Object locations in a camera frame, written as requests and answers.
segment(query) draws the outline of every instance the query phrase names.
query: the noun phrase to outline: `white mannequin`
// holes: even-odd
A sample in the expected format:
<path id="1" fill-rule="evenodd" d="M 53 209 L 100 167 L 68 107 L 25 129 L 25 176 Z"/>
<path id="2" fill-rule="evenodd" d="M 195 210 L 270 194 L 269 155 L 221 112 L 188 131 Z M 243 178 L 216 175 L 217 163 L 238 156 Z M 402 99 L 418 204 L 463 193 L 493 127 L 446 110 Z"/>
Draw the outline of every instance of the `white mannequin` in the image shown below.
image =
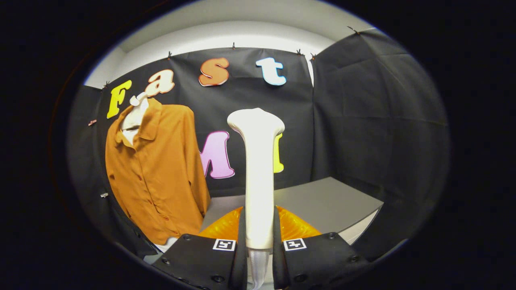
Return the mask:
<path id="1" fill-rule="evenodd" d="M 122 134 L 126 137 L 131 145 L 133 145 L 134 136 L 138 134 L 138 129 L 141 125 L 141 121 L 143 119 L 143 114 L 149 107 L 149 101 L 147 100 L 149 96 L 145 92 L 139 94 L 138 96 L 133 96 L 129 103 L 134 107 L 125 119 L 120 124 L 120 129 L 122 130 Z"/>
<path id="2" fill-rule="evenodd" d="M 242 136 L 246 147 L 246 246 L 251 272 L 248 283 L 252 282 L 251 290 L 257 290 L 273 281 L 269 259 L 274 215 L 273 149 L 274 140 L 285 130 L 285 124 L 260 108 L 235 111 L 227 122 Z"/>

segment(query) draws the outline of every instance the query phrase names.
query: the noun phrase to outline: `orange letter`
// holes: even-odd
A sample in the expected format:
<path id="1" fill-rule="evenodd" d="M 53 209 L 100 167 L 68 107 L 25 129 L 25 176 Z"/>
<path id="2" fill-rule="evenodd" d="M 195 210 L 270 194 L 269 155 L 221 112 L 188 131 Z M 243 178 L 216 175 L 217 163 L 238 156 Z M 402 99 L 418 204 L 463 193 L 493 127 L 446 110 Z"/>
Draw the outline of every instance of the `orange letter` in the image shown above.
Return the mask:
<path id="1" fill-rule="evenodd" d="M 109 111 L 107 112 L 107 118 L 114 117 L 118 114 L 120 109 L 118 105 L 122 104 L 125 97 L 125 90 L 129 90 L 133 82 L 128 80 L 118 87 L 111 90 L 111 101 L 109 102 Z"/>
<path id="2" fill-rule="evenodd" d="M 172 70 L 162 70 L 153 74 L 149 78 L 150 84 L 146 87 L 145 93 L 148 96 L 155 96 L 158 93 L 166 93 L 174 88 L 174 83 L 172 82 L 172 78 L 174 77 L 174 72 Z"/>
<path id="3" fill-rule="evenodd" d="M 229 61 L 223 57 L 205 61 L 201 66 L 199 83 L 203 87 L 222 85 L 229 78 L 229 72 L 225 69 L 228 66 Z"/>

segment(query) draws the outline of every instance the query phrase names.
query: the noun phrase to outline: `shirt collar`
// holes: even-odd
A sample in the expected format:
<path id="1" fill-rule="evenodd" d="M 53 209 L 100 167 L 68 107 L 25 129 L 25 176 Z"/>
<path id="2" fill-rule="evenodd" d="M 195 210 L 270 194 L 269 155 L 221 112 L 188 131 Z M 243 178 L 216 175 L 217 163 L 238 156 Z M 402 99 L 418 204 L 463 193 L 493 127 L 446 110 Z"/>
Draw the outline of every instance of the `shirt collar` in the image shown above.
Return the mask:
<path id="1" fill-rule="evenodd" d="M 159 120 L 161 118 L 162 104 L 154 98 L 149 98 L 147 100 L 149 101 L 149 107 L 147 110 L 145 110 L 145 113 L 143 113 L 143 119 L 141 121 L 140 128 L 138 129 L 137 136 L 146 140 L 154 140 L 156 138 Z M 133 108 L 134 106 L 130 105 L 120 114 L 118 119 L 115 121 L 115 127 L 117 128 L 115 133 L 115 147 L 118 146 L 123 140 L 120 124 L 125 119 L 127 114 L 133 110 Z"/>

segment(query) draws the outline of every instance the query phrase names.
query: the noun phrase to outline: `letter m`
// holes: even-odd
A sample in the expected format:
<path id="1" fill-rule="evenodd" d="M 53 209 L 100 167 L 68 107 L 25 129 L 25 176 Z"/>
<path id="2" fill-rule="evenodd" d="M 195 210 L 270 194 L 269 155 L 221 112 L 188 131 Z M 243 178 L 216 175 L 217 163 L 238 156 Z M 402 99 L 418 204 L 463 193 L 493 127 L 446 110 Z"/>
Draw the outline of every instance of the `letter m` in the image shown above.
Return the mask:
<path id="1" fill-rule="evenodd" d="M 212 171 L 209 175 L 214 179 L 230 178 L 235 175 L 235 170 L 229 165 L 226 148 L 228 139 L 229 133 L 226 131 L 212 132 L 206 138 L 204 148 L 200 152 L 205 177 L 210 164 L 212 164 Z"/>

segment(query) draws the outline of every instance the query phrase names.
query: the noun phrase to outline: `white wall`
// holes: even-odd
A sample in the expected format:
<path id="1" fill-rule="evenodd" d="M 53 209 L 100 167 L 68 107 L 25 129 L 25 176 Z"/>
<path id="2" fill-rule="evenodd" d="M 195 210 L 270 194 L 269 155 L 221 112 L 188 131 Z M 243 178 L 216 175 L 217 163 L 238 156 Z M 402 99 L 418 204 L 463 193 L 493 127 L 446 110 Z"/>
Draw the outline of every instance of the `white wall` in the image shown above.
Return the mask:
<path id="1" fill-rule="evenodd" d="M 210 23 L 175 31 L 151 40 L 127 53 L 111 76 L 116 79 L 147 63 L 172 55 L 231 47 L 258 47 L 295 53 L 307 59 L 334 43 L 331 39 L 298 28 L 265 22 L 230 21 Z"/>
<path id="2" fill-rule="evenodd" d="M 122 63 L 125 54 L 126 53 L 120 47 L 115 47 L 98 62 L 95 69 L 84 81 L 84 85 L 100 89 L 107 81 L 110 82 L 113 79 L 116 79 L 113 78 L 113 75 L 118 66 Z"/>
<path id="3" fill-rule="evenodd" d="M 203 0 L 154 20 L 120 46 L 125 52 L 162 35 L 198 25 L 226 21 L 257 21 L 308 31 L 333 41 L 371 25 L 338 7 L 314 0 Z"/>

